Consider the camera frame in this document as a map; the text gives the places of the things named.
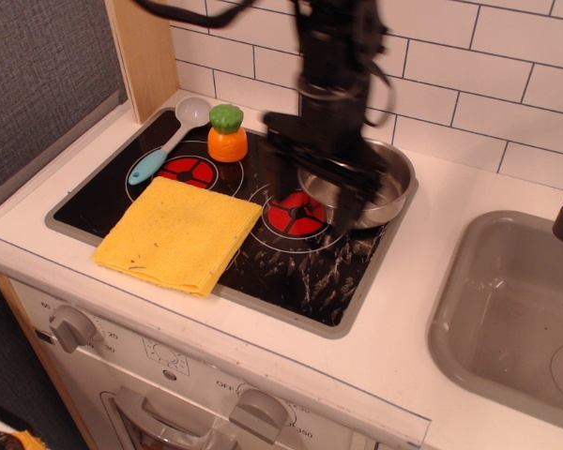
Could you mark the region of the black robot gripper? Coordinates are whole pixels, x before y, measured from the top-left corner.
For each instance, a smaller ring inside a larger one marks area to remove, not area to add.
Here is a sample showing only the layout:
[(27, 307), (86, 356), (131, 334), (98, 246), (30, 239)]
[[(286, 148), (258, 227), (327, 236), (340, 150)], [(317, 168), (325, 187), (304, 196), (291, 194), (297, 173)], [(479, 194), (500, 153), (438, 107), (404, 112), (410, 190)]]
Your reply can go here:
[(386, 162), (361, 135), (366, 94), (303, 92), (300, 114), (267, 112), (262, 141), (263, 165), (277, 201), (299, 188), (299, 169), (340, 187), (333, 213), (334, 234), (357, 221), (374, 200)]

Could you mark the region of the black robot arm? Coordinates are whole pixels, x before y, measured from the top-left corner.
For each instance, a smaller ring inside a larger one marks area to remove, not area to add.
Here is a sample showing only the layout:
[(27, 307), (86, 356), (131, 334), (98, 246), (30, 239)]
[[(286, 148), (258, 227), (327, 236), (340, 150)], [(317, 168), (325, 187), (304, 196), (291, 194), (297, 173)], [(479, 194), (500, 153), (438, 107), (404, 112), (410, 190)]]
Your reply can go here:
[(260, 155), (272, 197), (280, 202), (298, 187), (304, 171), (338, 187), (333, 234), (342, 235), (373, 200), (386, 169), (361, 130), (374, 63), (386, 27), (374, 1), (313, 1), (295, 7), (303, 69), (299, 113), (268, 112)]

